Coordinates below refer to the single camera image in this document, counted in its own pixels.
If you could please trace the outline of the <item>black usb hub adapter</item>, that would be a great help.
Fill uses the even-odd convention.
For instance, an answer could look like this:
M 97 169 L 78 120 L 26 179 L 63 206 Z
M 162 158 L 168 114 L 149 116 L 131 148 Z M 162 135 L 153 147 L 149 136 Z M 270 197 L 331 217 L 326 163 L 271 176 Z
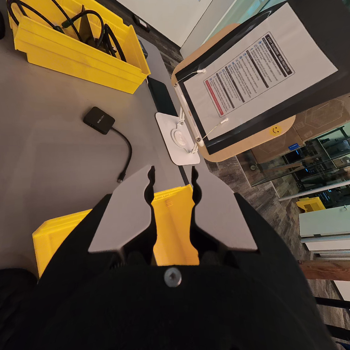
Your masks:
M 115 119 L 96 106 L 92 107 L 92 109 L 89 112 L 87 112 L 87 114 L 83 118 L 83 122 L 103 135 L 107 135 L 108 132 L 112 130 L 126 142 L 129 150 L 128 158 L 123 170 L 117 178 L 117 182 L 122 183 L 124 181 L 126 172 L 129 168 L 129 164 L 131 162 L 133 154 L 132 145 L 129 142 L 128 138 L 116 128 L 114 128 L 113 125 L 115 124 Z

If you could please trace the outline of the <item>white cabinet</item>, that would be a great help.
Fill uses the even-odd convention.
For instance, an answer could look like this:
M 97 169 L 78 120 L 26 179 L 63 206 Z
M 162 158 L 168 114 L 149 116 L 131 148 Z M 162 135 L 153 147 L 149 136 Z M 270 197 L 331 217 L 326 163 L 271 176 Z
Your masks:
M 299 215 L 301 243 L 312 260 L 350 260 L 350 206 Z

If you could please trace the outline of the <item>wooden top desk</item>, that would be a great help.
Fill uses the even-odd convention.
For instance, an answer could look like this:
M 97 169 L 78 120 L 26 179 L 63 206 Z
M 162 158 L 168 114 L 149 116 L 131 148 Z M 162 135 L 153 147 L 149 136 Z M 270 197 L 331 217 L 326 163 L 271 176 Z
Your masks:
M 298 260 L 306 279 L 350 281 L 350 261 Z

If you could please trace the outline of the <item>black metal pole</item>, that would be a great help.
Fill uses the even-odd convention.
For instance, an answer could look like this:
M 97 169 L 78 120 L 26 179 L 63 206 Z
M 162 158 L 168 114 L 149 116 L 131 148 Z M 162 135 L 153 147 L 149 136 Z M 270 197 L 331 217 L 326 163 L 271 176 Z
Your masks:
M 318 305 L 342 308 L 342 309 L 348 309 L 348 310 L 350 309 L 350 301 L 329 299 L 329 298 L 322 298 L 322 297 L 314 297 L 314 299 Z

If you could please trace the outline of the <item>small yellow bin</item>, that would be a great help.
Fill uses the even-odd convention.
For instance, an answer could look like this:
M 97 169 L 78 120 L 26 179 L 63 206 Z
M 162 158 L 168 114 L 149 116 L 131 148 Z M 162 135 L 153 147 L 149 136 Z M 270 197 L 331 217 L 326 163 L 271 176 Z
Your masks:
M 296 205 L 300 208 L 303 209 L 304 212 L 314 212 L 314 211 L 320 211 L 320 210 L 325 210 L 325 206 L 322 203 L 320 197 L 305 197 L 301 198 L 296 202 Z

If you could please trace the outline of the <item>black floor box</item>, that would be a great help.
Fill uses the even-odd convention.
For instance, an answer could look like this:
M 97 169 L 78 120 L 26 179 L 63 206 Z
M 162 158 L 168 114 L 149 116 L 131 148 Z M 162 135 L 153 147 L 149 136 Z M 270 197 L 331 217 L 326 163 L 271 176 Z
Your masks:
M 133 14 L 133 20 L 134 20 L 135 24 L 137 26 L 139 26 L 140 28 L 142 28 L 144 31 L 146 31 L 147 33 L 150 32 L 151 28 L 150 28 L 149 24 L 147 24 L 139 16 L 137 16 L 136 14 Z

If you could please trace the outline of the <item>metal shelving rack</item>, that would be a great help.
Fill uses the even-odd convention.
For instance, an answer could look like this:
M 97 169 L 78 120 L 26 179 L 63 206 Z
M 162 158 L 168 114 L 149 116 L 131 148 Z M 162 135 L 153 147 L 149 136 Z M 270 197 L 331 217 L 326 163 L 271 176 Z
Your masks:
M 292 170 L 297 193 L 349 180 L 350 123 L 305 142 L 282 156 L 286 164 L 301 163 Z

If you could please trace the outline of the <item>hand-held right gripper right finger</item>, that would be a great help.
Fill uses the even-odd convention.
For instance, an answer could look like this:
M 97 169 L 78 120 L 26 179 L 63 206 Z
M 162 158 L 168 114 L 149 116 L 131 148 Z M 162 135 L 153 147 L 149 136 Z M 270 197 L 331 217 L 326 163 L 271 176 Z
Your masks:
M 203 232 L 214 243 L 233 251 L 257 251 L 258 247 L 231 188 L 209 171 L 192 166 L 194 207 L 191 229 Z

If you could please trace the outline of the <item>wooden sign board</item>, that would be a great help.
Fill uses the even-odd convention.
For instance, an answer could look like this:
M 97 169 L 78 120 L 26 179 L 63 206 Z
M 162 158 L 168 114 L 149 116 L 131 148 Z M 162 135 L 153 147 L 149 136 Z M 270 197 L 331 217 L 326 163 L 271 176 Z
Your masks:
M 183 80 L 188 80 L 195 68 L 199 67 L 199 60 L 206 56 L 206 52 L 213 52 L 212 47 L 238 38 L 239 33 L 247 32 L 256 27 L 267 15 L 274 13 L 282 5 L 289 3 L 320 49 L 335 64 L 338 71 L 314 84 L 313 86 L 278 104 L 267 112 L 253 118 L 220 137 L 208 140 L 204 129 L 199 125 L 199 118 L 184 89 Z M 187 125 L 191 129 L 194 141 L 198 144 L 199 153 L 209 161 L 226 160 L 262 143 L 272 140 L 269 129 L 274 125 L 283 128 L 286 133 L 295 121 L 295 116 L 321 103 L 335 99 L 349 93 L 349 5 L 344 1 L 283 1 L 264 11 L 259 12 L 242 24 L 229 24 L 212 38 L 184 59 L 172 74 L 174 90 L 183 102 L 187 112 Z

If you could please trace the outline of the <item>white tablet stand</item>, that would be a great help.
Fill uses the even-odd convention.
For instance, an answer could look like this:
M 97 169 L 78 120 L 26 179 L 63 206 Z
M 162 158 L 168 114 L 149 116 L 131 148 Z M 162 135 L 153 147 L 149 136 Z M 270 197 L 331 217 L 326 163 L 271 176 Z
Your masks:
M 180 113 L 178 116 L 157 112 L 156 122 L 172 162 L 178 166 L 197 165 L 201 161 L 198 144 L 190 134 L 186 123 L 187 112 L 181 99 L 179 101 Z

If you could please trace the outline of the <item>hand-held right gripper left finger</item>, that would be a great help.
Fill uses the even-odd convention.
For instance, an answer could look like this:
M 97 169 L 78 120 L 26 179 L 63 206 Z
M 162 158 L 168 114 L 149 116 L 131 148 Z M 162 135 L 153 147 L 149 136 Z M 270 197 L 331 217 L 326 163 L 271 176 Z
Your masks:
M 89 253 L 140 249 L 152 253 L 157 240 L 154 209 L 155 167 L 146 165 L 112 193 Z

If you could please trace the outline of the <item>instruction sheet in clear sleeve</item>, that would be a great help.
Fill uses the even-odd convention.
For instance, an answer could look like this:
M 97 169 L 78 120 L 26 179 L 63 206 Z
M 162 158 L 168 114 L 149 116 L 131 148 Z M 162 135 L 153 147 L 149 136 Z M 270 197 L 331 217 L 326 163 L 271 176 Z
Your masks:
M 286 3 L 220 44 L 183 80 L 208 140 L 252 121 L 338 71 Z

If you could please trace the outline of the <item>yellow plastic bin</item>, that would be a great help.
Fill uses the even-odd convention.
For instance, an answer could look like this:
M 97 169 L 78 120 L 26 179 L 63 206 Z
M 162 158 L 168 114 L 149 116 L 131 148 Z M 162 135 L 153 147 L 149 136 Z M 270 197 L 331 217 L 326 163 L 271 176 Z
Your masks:
M 16 50 L 29 63 L 133 94 L 151 74 L 132 25 L 97 1 L 6 1 Z M 96 47 L 82 42 L 87 14 Z
M 198 265 L 197 250 L 190 242 L 190 222 L 194 201 L 191 185 L 154 194 L 157 241 L 153 248 L 156 264 Z M 71 231 L 91 211 L 85 210 L 45 221 L 33 234 L 33 245 L 41 277 L 51 258 Z

